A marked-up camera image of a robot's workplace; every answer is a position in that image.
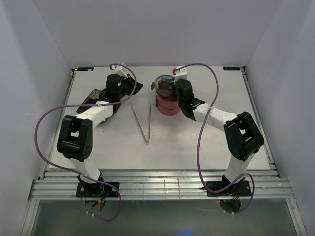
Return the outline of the pink lunch bowl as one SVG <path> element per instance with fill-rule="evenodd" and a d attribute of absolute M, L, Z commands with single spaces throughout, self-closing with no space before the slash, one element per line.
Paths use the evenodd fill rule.
<path fill-rule="evenodd" d="M 177 99 L 175 97 L 164 97 L 156 94 L 156 107 L 173 110 L 179 108 Z"/>
<path fill-rule="evenodd" d="M 174 108 L 174 109 L 168 109 L 168 108 L 162 107 L 161 105 L 158 105 L 157 109 L 159 110 L 160 113 L 166 116 L 174 116 L 181 111 L 179 107 Z"/>

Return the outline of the metal serving tongs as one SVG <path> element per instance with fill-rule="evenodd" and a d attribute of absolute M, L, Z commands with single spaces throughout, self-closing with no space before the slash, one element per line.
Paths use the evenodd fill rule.
<path fill-rule="evenodd" d="M 131 108 L 144 142 L 151 139 L 151 101 L 149 98 L 139 98 L 131 103 Z"/>

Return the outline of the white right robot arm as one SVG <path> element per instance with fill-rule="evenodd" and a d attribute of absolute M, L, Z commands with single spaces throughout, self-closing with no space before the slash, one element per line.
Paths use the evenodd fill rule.
<path fill-rule="evenodd" d="M 188 80 L 173 82 L 172 89 L 185 117 L 202 122 L 202 128 L 208 124 L 225 134 L 231 158 L 222 176 L 222 189 L 210 190 L 210 193 L 224 191 L 227 195 L 234 195 L 240 190 L 240 182 L 245 178 L 251 159 L 264 145 L 264 138 L 253 117 L 248 112 L 225 112 L 197 99 Z"/>

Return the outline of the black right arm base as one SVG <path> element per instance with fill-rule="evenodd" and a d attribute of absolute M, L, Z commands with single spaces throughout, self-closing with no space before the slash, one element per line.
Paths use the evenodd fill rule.
<path fill-rule="evenodd" d="M 206 185 L 213 191 L 218 191 L 227 186 L 227 182 L 223 181 L 207 181 Z M 228 189 L 220 193 L 210 193 L 207 191 L 208 197 L 250 197 L 252 195 L 251 187 L 247 180 L 233 184 Z"/>

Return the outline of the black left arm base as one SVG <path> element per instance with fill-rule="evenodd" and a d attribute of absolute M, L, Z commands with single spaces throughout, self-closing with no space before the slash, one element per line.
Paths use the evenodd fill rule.
<path fill-rule="evenodd" d="M 118 192 L 108 185 L 79 182 L 75 196 L 77 198 L 102 198 L 104 196 L 116 198 L 118 197 Z"/>

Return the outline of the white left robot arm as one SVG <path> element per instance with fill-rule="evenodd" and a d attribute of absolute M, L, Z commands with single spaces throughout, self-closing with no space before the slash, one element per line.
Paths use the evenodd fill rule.
<path fill-rule="evenodd" d="M 88 183 L 87 190 L 93 196 L 104 192 L 101 172 L 90 155 L 93 149 L 93 129 L 113 116 L 124 97 L 137 94 L 143 87 L 129 75 L 110 74 L 106 88 L 94 89 L 77 109 L 74 116 L 67 115 L 57 142 L 57 151 L 75 166 L 79 180 Z"/>

